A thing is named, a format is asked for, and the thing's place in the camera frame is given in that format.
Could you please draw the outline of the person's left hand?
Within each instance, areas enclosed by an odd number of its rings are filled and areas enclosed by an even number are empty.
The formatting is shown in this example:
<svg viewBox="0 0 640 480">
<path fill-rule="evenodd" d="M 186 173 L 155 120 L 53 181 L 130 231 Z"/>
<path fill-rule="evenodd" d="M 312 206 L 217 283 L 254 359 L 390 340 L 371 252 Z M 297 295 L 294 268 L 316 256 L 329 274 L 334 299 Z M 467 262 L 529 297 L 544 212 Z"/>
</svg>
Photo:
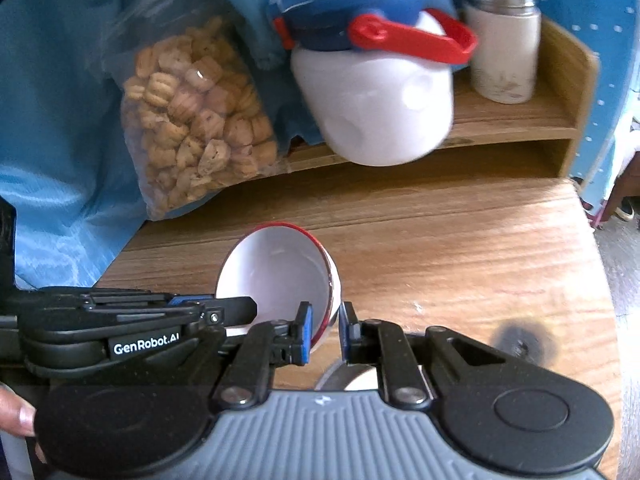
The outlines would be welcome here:
<svg viewBox="0 0 640 480">
<path fill-rule="evenodd" d="M 0 416 L 1 431 L 17 439 L 35 437 L 34 420 L 36 409 L 6 385 L 1 385 Z"/>
</svg>

